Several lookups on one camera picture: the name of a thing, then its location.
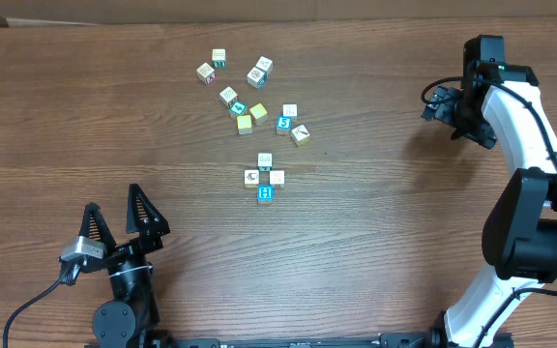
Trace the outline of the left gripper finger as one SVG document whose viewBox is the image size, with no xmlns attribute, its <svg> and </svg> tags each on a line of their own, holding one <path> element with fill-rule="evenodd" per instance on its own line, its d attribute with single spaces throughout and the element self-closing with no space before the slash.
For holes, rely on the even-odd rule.
<svg viewBox="0 0 557 348">
<path fill-rule="evenodd" d="M 170 233 L 167 219 L 152 204 L 139 184 L 129 185 L 126 233 L 137 233 L 148 238 Z"/>
<path fill-rule="evenodd" d="M 107 251 L 114 251 L 116 242 L 101 213 L 101 207 L 91 202 L 85 206 L 79 236 L 104 244 Z"/>
</svg>

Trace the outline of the block with yellow side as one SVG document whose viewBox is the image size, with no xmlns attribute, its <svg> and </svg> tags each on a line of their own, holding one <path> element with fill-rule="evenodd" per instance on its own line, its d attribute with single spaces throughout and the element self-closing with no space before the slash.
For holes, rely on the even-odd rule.
<svg viewBox="0 0 557 348">
<path fill-rule="evenodd" d="M 244 171 L 244 186 L 246 189 L 254 189 L 259 186 L 260 171 L 258 169 L 247 169 Z"/>
</svg>

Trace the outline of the wooden block green side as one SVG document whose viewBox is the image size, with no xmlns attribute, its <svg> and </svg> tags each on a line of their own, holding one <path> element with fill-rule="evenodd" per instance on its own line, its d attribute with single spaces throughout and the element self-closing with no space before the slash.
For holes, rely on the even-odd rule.
<svg viewBox="0 0 557 348">
<path fill-rule="evenodd" d="M 273 155 L 271 153 L 259 153 L 257 160 L 260 172 L 269 172 L 273 168 Z"/>
</svg>

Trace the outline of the wooden block red drawing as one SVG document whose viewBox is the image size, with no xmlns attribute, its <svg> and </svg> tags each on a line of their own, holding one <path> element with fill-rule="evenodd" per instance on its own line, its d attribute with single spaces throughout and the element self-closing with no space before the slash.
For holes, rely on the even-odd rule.
<svg viewBox="0 0 557 348">
<path fill-rule="evenodd" d="M 271 170 L 269 182 L 273 188 L 283 189 L 285 186 L 285 172 L 283 170 Z"/>
</svg>

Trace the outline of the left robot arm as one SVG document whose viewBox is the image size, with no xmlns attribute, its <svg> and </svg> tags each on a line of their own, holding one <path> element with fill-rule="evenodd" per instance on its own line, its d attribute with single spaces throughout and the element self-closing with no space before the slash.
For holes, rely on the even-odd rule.
<svg viewBox="0 0 557 348">
<path fill-rule="evenodd" d="M 90 203 L 85 207 L 81 237 L 95 242 L 100 256 L 86 256 L 80 270 L 85 274 L 106 270 L 113 300 L 102 304 L 93 318 L 93 333 L 100 347 L 172 347 L 161 320 L 153 285 L 153 264 L 146 255 L 163 248 L 170 233 L 166 218 L 152 204 L 140 185 L 129 185 L 126 232 L 134 237 L 118 245 L 101 213 Z"/>
</svg>

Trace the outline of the wooden block near centre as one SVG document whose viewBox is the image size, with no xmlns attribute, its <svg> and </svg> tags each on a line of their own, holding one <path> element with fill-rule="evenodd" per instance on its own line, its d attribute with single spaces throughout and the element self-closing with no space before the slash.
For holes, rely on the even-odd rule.
<svg viewBox="0 0 557 348">
<path fill-rule="evenodd" d="M 232 87 L 227 86 L 220 91 L 220 101 L 227 108 L 231 108 L 236 100 L 238 100 L 238 94 Z"/>
</svg>

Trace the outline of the yellow top block right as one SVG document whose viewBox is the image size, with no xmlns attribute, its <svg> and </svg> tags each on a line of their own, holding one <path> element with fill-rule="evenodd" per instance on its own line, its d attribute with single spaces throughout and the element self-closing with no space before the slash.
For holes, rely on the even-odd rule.
<svg viewBox="0 0 557 348">
<path fill-rule="evenodd" d="M 258 103 L 249 109 L 253 122 L 259 126 L 268 119 L 268 111 L 262 103 Z"/>
</svg>

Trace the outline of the block with red side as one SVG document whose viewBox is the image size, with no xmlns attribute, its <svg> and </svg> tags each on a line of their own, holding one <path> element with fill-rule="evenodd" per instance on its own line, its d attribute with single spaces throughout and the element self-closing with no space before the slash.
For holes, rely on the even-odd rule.
<svg viewBox="0 0 557 348">
<path fill-rule="evenodd" d="M 215 69 L 208 63 L 203 63 L 196 69 L 197 77 L 204 83 L 210 84 L 216 79 Z"/>
</svg>

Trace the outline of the block with tool drawing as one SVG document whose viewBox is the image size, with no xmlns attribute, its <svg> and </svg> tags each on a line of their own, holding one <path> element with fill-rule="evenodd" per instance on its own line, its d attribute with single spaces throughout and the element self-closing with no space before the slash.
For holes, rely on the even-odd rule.
<svg viewBox="0 0 557 348">
<path fill-rule="evenodd" d="M 310 133 L 305 125 L 297 126 L 291 130 L 290 134 L 297 146 L 302 146 L 310 140 Z"/>
</svg>

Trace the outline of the blue top 5 block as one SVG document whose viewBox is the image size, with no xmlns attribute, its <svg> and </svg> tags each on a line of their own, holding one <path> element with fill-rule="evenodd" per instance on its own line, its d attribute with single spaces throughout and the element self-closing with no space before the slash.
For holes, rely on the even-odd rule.
<svg viewBox="0 0 557 348">
<path fill-rule="evenodd" d="M 292 118 L 288 116 L 279 115 L 276 122 L 276 133 L 281 135 L 288 135 L 292 128 Z"/>
</svg>

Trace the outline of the plain wooden block right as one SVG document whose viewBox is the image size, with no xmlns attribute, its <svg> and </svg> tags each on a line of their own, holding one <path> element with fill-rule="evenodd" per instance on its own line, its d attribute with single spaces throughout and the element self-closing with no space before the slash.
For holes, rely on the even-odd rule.
<svg viewBox="0 0 557 348">
<path fill-rule="evenodd" d="M 298 117 L 298 105 L 294 103 L 284 104 L 282 106 L 282 115 L 296 121 Z"/>
</svg>

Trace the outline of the block with green R side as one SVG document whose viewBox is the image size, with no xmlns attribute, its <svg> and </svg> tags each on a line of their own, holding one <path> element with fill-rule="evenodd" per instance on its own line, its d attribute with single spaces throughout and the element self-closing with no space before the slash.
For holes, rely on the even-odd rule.
<svg viewBox="0 0 557 348">
<path fill-rule="evenodd" d="M 224 48 L 214 48 L 212 50 L 212 62 L 216 69 L 225 69 L 226 50 Z"/>
</svg>

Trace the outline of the block with blue side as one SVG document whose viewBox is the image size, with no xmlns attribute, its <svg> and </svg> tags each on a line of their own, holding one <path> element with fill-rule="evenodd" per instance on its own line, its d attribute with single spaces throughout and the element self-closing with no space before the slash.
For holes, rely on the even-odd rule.
<svg viewBox="0 0 557 348">
<path fill-rule="evenodd" d="M 266 74 L 264 71 L 258 69 L 257 67 L 253 67 L 247 74 L 247 81 L 249 85 L 251 85 L 255 89 L 259 89 L 264 85 L 266 81 Z"/>
</svg>

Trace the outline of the far plain wooden block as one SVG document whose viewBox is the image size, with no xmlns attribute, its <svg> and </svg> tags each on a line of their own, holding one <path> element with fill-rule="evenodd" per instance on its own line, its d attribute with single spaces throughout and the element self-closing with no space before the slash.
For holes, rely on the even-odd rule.
<svg viewBox="0 0 557 348">
<path fill-rule="evenodd" d="M 272 61 L 271 59 L 269 59 L 269 58 L 267 58 L 267 57 L 265 57 L 265 56 L 261 56 L 261 57 L 258 59 L 258 61 L 257 61 L 257 63 L 255 64 L 255 66 L 256 66 L 259 70 L 263 71 L 265 74 L 270 74 L 270 73 L 272 72 L 272 70 L 273 70 L 274 63 L 273 63 L 273 61 Z"/>
</svg>

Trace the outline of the cardboard backdrop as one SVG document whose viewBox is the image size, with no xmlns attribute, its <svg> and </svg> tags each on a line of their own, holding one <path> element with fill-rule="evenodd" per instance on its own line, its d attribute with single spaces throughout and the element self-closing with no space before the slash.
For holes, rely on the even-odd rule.
<svg viewBox="0 0 557 348">
<path fill-rule="evenodd" d="M 557 0 L 0 0 L 0 27 L 481 16 L 557 16 Z"/>
</svg>

